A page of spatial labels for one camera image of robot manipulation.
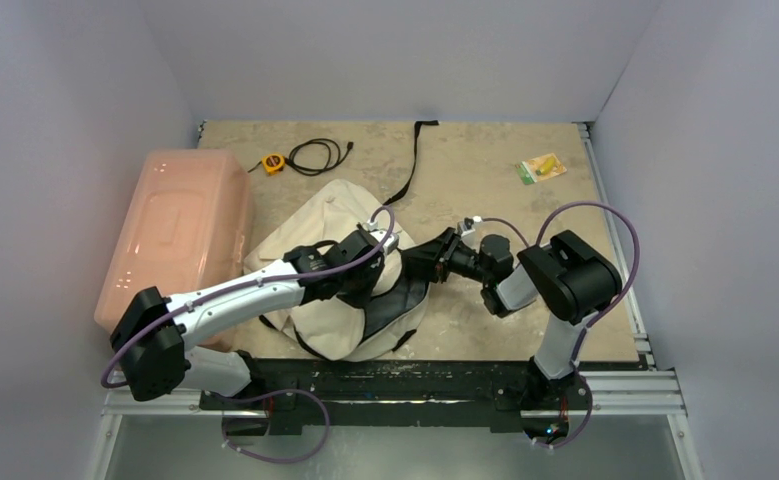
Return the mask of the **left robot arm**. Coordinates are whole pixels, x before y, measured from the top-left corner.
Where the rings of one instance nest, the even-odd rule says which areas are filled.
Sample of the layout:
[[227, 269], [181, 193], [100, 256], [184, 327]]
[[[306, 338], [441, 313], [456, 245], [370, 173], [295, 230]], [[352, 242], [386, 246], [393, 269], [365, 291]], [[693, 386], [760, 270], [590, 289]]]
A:
[[390, 230], [358, 227], [326, 252], [300, 246], [256, 272], [212, 287], [170, 297], [157, 287], [140, 290], [110, 336], [114, 356], [107, 369], [121, 369], [124, 386], [139, 402], [186, 385], [252, 408], [262, 399], [261, 379], [239, 355], [204, 351], [201, 343], [275, 311], [337, 296], [370, 296], [397, 244]]

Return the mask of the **beige canvas backpack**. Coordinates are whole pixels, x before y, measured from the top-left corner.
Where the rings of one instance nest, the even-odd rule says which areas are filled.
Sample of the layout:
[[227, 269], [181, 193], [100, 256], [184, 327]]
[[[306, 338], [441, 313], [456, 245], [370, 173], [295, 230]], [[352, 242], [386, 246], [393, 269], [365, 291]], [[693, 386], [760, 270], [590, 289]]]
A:
[[[253, 273], [292, 253], [295, 262], [334, 268], [370, 251], [360, 223], [371, 219], [379, 201], [365, 187], [336, 179], [327, 182], [263, 239], [243, 260]], [[339, 299], [342, 273], [306, 280], [305, 304], [264, 314], [259, 320], [331, 361], [365, 361], [394, 351], [417, 331], [426, 313], [430, 283], [402, 273], [402, 251], [414, 240], [400, 224], [398, 249], [384, 255], [384, 270], [364, 308]]]

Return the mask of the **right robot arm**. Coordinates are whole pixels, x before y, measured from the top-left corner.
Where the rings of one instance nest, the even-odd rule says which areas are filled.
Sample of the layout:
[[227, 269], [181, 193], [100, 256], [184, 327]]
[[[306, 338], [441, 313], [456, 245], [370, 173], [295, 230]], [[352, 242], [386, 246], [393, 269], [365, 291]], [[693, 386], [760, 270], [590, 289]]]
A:
[[618, 270], [571, 230], [545, 246], [513, 253], [507, 238], [490, 234], [477, 248], [454, 228], [401, 254], [406, 277], [443, 283], [456, 274], [481, 285], [487, 311], [504, 318], [542, 301], [549, 320], [542, 343], [529, 359], [522, 397], [541, 407], [561, 399], [575, 378], [577, 357], [593, 315], [623, 293]]

